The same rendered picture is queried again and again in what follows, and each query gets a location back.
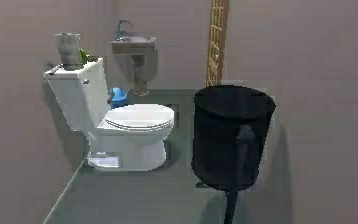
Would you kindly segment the black round trash can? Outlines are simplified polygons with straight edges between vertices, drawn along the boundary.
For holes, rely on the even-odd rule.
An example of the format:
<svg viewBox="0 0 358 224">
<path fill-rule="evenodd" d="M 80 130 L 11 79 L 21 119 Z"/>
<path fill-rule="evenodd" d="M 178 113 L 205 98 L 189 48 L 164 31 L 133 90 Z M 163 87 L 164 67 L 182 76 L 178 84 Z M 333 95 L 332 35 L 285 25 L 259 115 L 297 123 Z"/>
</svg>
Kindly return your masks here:
<svg viewBox="0 0 358 224">
<path fill-rule="evenodd" d="M 191 168 L 204 184 L 227 191 L 251 187 L 259 175 L 276 103 L 266 93 L 243 86 L 215 85 L 194 95 Z"/>
</svg>

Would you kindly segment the white toilet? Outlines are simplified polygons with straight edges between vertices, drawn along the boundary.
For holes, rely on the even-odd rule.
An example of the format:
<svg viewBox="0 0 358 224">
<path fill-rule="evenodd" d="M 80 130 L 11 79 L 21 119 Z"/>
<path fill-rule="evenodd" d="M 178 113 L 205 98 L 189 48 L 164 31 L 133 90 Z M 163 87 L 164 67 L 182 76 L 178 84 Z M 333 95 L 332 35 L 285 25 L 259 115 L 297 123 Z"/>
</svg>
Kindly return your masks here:
<svg viewBox="0 0 358 224">
<path fill-rule="evenodd" d="M 69 128 L 89 142 L 87 163 L 100 171 L 150 171 L 167 158 L 164 141 L 174 123 L 173 109 L 156 103 L 132 103 L 111 109 L 107 103 L 103 60 L 80 70 L 63 67 L 43 73 Z"/>
</svg>

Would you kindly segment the blue plunger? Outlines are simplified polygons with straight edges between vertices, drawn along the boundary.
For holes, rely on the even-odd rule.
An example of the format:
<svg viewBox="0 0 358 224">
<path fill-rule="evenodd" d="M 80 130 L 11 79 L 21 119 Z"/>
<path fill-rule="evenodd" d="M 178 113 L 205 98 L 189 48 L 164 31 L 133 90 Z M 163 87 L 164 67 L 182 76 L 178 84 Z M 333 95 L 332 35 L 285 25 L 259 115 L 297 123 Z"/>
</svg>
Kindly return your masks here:
<svg viewBox="0 0 358 224">
<path fill-rule="evenodd" d="M 114 87 L 110 90 L 109 98 L 107 103 L 111 109 L 122 107 L 126 105 L 128 94 L 125 90 L 119 87 Z"/>
</svg>

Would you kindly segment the wooden lattice door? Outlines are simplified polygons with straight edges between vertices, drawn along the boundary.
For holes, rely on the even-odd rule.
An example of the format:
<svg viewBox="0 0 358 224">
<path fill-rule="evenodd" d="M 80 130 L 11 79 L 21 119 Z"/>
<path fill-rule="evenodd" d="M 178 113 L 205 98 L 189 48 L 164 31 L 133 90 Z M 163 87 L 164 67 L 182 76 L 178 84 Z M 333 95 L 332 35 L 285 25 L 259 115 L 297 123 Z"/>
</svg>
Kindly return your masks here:
<svg viewBox="0 0 358 224">
<path fill-rule="evenodd" d="M 229 13 L 229 0 L 211 0 L 206 86 L 220 85 Z"/>
</svg>

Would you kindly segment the grey curved faucet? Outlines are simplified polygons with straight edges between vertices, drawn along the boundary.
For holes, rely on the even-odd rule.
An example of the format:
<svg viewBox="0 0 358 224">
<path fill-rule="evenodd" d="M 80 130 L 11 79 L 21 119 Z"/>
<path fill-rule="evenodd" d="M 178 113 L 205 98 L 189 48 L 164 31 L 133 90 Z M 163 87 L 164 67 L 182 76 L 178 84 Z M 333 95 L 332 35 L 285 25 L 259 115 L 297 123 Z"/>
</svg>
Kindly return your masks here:
<svg viewBox="0 0 358 224">
<path fill-rule="evenodd" d="M 120 41 L 123 40 L 127 36 L 127 32 L 122 28 L 123 23 L 128 23 L 130 26 L 133 26 L 133 24 L 126 19 L 122 19 L 118 22 L 117 28 L 115 30 L 115 40 Z"/>
</svg>

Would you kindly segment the green small plant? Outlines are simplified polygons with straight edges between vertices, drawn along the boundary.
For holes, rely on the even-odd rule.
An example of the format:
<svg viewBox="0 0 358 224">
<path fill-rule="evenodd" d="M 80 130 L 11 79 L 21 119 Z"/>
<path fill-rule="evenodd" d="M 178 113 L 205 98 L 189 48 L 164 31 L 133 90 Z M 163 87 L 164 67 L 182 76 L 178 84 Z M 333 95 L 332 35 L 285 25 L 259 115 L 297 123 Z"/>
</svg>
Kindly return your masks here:
<svg viewBox="0 0 358 224">
<path fill-rule="evenodd" d="M 80 52 L 83 64 L 87 64 L 88 62 L 97 62 L 98 61 L 97 56 L 87 54 L 82 48 L 79 49 L 79 52 Z"/>
</svg>

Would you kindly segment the grey flat bar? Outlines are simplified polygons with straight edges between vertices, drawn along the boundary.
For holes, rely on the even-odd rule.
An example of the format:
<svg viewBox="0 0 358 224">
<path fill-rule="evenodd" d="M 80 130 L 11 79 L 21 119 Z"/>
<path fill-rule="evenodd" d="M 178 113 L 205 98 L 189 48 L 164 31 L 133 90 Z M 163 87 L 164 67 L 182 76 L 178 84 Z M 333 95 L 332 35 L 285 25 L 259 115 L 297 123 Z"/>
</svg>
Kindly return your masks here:
<svg viewBox="0 0 358 224">
<path fill-rule="evenodd" d="M 58 64 L 55 67 L 51 68 L 50 70 L 47 71 L 47 74 L 49 75 L 53 75 L 57 70 L 59 70 L 60 68 L 63 67 L 63 64 Z"/>
</svg>

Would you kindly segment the grey wall sink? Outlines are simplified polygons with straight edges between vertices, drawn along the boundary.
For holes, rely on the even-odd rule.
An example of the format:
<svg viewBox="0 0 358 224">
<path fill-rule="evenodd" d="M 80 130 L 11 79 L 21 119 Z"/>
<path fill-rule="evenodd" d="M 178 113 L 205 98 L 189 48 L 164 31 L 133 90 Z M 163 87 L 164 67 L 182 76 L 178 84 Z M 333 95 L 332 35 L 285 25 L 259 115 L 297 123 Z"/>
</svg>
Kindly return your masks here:
<svg viewBox="0 0 358 224">
<path fill-rule="evenodd" d="M 133 94 L 135 96 L 146 96 L 149 93 L 144 73 L 147 58 L 155 54 L 156 43 L 157 38 L 155 36 L 126 36 L 111 42 L 115 55 L 131 57 Z"/>
</svg>

